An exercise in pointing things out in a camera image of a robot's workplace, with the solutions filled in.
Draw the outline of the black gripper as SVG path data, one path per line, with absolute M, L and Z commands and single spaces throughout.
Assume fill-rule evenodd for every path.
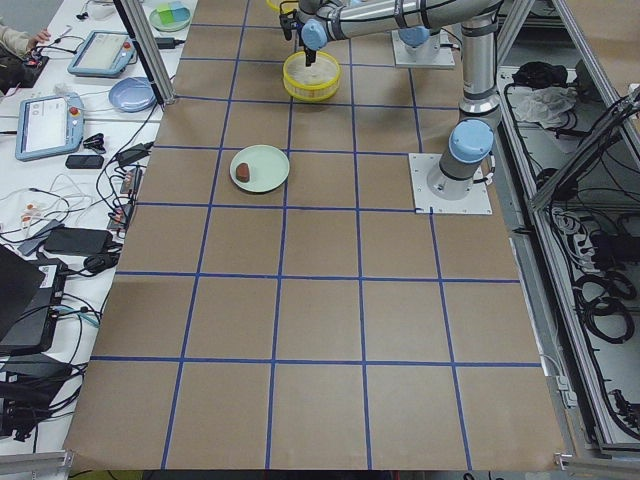
M 299 31 L 298 10 L 298 1 L 281 1 L 278 5 L 279 23 L 286 41 L 291 41 Z

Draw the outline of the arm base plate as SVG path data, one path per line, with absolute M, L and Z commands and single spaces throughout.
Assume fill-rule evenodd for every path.
M 479 180 L 477 168 L 472 179 L 453 180 L 440 169 L 440 154 L 408 155 L 414 211 L 417 214 L 491 215 L 488 188 Z
M 400 33 L 400 30 L 391 32 L 394 62 L 397 68 L 449 70 L 455 67 L 453 56 L 455 43 L 450 41 L 449 35 L 444 30 L 431 33 L 418 46 L 405 43 Z

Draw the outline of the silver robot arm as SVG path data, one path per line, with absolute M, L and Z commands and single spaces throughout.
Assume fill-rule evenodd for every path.
M 438 30 L 461 27 L 463 96 L 459 122 L 447 149 L 427 175 L 430 191 L 446 200 L 468 195 L 473 177 L 494 144 L 499 124 L 497 93 L 497 36 L 499 1 L 298 1 L 289 12 L 278 6 L 286 39 L 298 35 L 299 45 L 312 65 L 316 53 L 332 41 L 388 31 L 407 32 L 424 27 Z
M 418 49 L 427 44 L 431 39 L 439 40 L 440 30 L 429 29 L 424 26 L 399 29 L 397 31 L 399 39 L 407 47 Z

